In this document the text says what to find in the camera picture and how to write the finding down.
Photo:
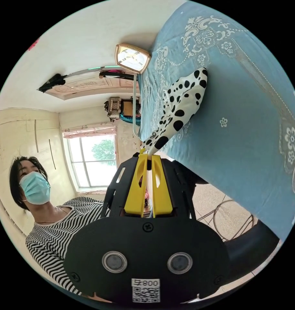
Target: blue face mask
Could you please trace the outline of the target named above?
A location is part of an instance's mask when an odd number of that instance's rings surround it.
[[[33,171],[23,176],[19,185],[28,202],[40,205],[50,201],[51,186],[41,173]]]

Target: qr code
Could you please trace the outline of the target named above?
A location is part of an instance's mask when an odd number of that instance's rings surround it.
[[[160,303],[159,279],[132,279],[131,286],[134,303]]]
[[[159,303],[160,287],[132,287],[132,300],[135,303]]]

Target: black spotted toy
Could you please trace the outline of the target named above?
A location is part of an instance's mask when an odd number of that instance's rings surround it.
[[[159,127],[142,143],[148,157],[159,151],[198,111],[202,102],[208,72],[200,68],[187,77],[179,78],[164,91],[163,116]]]

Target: blue bedsheet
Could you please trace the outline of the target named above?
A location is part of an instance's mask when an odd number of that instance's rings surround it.
[[[140,138],[162,116],[163,90],[202,66],[197,114],[162,149],[269,226],[283,241],[295,222],[295,91],[271,52],[226,15],[178,8],[139,76]]]

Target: necklace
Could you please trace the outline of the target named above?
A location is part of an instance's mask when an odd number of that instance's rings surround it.
[[[68,214],[68,212],[66,212],[65,210],[63,210],[61,207],[58,207],[61,211],[63,211],[64,213]],[[56,222],[37,222],[37,224],[54,224]]]

